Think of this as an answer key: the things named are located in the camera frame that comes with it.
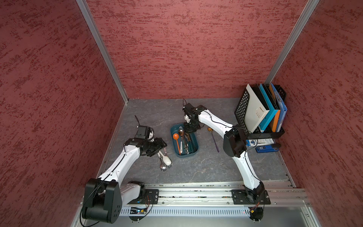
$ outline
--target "black mesh organizer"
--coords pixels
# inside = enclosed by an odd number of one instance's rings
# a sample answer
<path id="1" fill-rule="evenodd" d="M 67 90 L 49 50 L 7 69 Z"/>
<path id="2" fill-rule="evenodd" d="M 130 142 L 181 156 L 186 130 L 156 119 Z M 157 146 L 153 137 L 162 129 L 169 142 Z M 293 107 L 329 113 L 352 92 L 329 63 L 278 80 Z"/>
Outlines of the black mesh organizer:
<path id="1" fill-rule="evenodd" d="M 245 116 L 246 116 L 248 101 L 249 101 L 249 93 L 248 93 L 247 89 L 245 89 L 243 91 L 240 101 L 238 102 L 236 110 L 234 111 L 234 115 L 236 116 L 238 124 L 241 126 L 241 128 L 246 129 L 246 130 L 243 130 L 243 132 L 247 136 L 247 139 L 268 139 L 268 138 L 277 139 L 285 133 L 285 131 L 282 127 L 278 133 L 274 133 L 274 132 L 272 132 L 272 129 L 270 126 L 267 126 L 267 128 L 265 129 L 265 131 L 263 133 L 260 131 L 260 129 L 258 127 L 256 128 L 256 130 L 253 133 L 250 133 L 247 130 L 247 126 L 245 124 Z"/>
<path id="2" fill-rule="evenodd" d="M 280 95 L 283 101 L 285 101 L 286 98 L 286 92 L 282 89 L 280 85 L 275 85 L 275 88 L 277 90 L 277 93 Z"/>

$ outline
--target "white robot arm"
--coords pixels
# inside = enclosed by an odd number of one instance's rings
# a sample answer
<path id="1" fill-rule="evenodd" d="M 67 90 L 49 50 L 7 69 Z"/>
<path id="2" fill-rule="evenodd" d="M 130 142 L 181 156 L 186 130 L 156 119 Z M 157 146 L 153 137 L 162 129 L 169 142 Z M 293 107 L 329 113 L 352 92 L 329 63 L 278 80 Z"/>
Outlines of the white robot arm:
<path id="1" fill-rule="evenodd" d="M 81 215 L 84 219 L 114 223 L 122 204 L 143 198 L 145 186 L 142 182 L 129 182 L 120 189 L 126 173 L 141 155 L 149 157 L 166 147 L 161 138 L 154 139 L 154 131 L 148 126 L 138 126 L 135 138 L 128 139 L 119 157 L 98 179 L 90 179 L 85 187 Z"/>
<path id="2" fill-rule="evenodd" d="M 215 132 L 222 136 L 223 149 L 233 158 L 242 175 L 247 200 L 252 204 L 259 201 L 260 196 L 264 193 L 265 187 L 257 178 L 246 152 L 246 136 L 239 125 L 229 124 L 212 114 L 204 106 L 199 105 L 194 108 L 190 103 L 183 107 L 185 113 L 184 129 L 187 133 L 195 132 L 200 129 L 199 123 L 204 123 L 211 127 Z"/>

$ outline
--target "orange ladle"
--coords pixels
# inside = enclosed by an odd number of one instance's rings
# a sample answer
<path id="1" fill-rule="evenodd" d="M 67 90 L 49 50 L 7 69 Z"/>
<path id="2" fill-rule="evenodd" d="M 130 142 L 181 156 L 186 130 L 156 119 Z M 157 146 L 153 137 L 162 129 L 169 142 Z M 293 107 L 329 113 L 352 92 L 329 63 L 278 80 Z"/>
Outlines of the orange ladle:
<path id="1" fill-rule="evenodd" d="M 175 140 L 176 140 L 176 144 L 178 145 L 179 155 L 182 155 L 182 154 L 180 153 L 180 147 L 179 147 L 179 143 L 178 143 L 179 134 L 174 133 L 174 135 L 173 135 L 173 139 L 175 139 Z"/>

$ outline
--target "blue binder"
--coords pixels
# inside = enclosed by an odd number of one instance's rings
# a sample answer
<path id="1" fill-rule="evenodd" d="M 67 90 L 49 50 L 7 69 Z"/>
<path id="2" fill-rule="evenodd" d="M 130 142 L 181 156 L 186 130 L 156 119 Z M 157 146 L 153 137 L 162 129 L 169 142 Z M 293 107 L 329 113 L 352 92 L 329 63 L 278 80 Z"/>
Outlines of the blue binder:
<path id="1" fill-rule="evenodd" d="M 277 122 L 277 129 L 276 132 L 279 132 L 282 126 L 282 122 L 284 121 L 285 115 L 286 115 L 286 111 L 287 111 L 287 107 L 285 106 L 284 101 L 282 100 L 281 96 L 279 95 L 279 93 L 277 92 L 275 86 L 271 83 L 271 87 L 273 89 L 273 92 L 275 93 L 275 97 L 276 97 L 276 101 L 280 107 L 280 116 L 278 118 L 278 122 Z"/>
<path id="2" fill-rule="evenodd" d="M 265 116 L 265 118 L 261 121 L 261 123 L 258 125 L 259 129 L 261 132 L 264 132 L 265 129 L 267 128 L 267 126 L 269 125 L 269 123 L 272 121 L 272 119 L 275 117 L 276 113 L 278 112 L 277 106 L 275 104 L 275 102 L 272 99 L 272 96 L 270 94 L 270 92 L 264 88 L 264 86 L 262 84 L 260 84 L 259 86 L 261 93 L 270 109 L 270 111 L 267 113 L 267 115 Z"/>

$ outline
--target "gray floor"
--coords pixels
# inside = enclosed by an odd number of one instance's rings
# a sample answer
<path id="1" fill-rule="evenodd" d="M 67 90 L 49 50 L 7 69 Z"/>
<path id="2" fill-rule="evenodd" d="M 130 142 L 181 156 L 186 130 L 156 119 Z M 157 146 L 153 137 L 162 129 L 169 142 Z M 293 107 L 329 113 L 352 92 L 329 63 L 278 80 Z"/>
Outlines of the gray floor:
<path id="1" fill-rule="evenodd" d="M 193 106 L 203 105 L 222 120 L 236 124 L 234 110 L 239 98 L 209 98 L 188 99 Z M 168 144 L 167 152 L 173 166 L 161 172 L 157 155 L 141 156 L 127 172 L 123 184 L 128 181 L 141 181 L 147 184 L 189 183 L 189 182 L 228 182 L 242 181 L 241 174 L 233 161 L 223 152 L 223 139 L 214 133 L 220 153 L 217 153 L 212 135 L 207 126 L 196 132 L 199 151 L 192 157 L 178 158 L 173 150 L 170 135 L 171 126 L 184 122 L 182 99 L 141 100 L 131 99 L 123 114 L 121 130 L 118 134 L 109 167 L 123 149 L 123 143 L 133 138 L 138 125 L 134 115 L 139 118 L 141 125 L 154 129 L 155 136 L 161 137 Z M 254 150 L 248 153 L 257 176 L 263 180 L 286 180 L 288 177 L 276 153 L 258 154 Z"/>

